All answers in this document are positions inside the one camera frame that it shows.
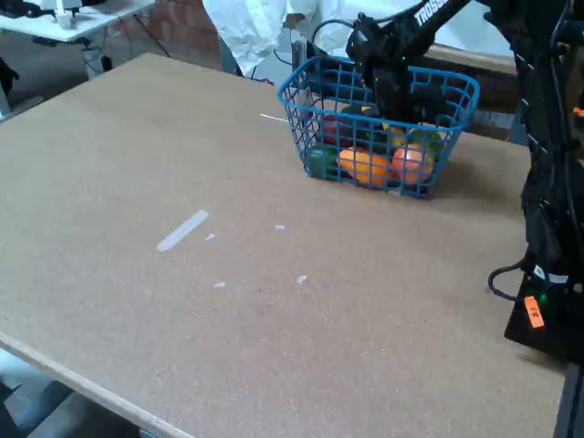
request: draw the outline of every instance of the black stand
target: black stand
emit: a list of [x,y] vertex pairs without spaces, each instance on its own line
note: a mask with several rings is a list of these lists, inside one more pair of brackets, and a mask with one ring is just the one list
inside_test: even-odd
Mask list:
[[559,402],[558,419],[554,438],[578,438],[584,436],[584,388],[583,369],[570,363]]

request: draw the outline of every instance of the brick wall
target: brick wall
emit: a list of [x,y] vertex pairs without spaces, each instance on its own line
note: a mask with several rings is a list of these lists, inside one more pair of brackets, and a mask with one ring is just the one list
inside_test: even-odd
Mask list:
[[[203,0],[157,0],[141,15],[143,23],[163,45],[219,54],[219,38],[203,8]],[[132,37],[148,39],[134,21],[126,20]]]

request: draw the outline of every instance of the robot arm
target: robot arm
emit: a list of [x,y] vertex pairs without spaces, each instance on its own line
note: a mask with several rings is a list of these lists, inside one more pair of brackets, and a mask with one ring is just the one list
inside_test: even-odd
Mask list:
[[[347,53],[374,90],[383,117],[417,123],[441,112],[445,97],[438,87],[428,85],[411,95],[407,66],[423,56],[436,31],[468,2],[424,0],[382,20],[359,15]],[[584,168],[575,157],[579,143],[570,137],[565,104],[565,70],[584,43],[584,22],[578,21],[584,0],[576,2],[570,11],[570,0],[480,0],[490,7],[485,19],[515,53],[531,155],[521,194],[527,252],[514,266],[496,270],[489,286],[516,302],[508,338],[584,364]],[[525,272],[517,297],[493,286],[495,276],[512,268]],[[543,328],[530,325],[525,297],[536,300]]]

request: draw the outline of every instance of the orange fruit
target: orange fruit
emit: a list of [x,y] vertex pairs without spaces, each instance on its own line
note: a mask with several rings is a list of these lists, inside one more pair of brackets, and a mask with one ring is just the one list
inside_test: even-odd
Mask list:
[[389,173],[389,162],[385,157],[354,147],[340,152],[339,166],[357,181],[384,187]]

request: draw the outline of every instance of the wooden board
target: wooden board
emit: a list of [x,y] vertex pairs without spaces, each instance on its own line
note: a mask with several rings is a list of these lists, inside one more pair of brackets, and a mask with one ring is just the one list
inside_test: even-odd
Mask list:
[[425,56],[496,73],[506,73],[513,76],[517,74],[515,60],[512,57],[470,52],[441,44],[432,45]]
[[464,135],[415,200],[308,178],[260,113],[268,85],[147,56],[0,125],[2,345],[161,436],[551,436],[564,370],[485,289],[527,151]]

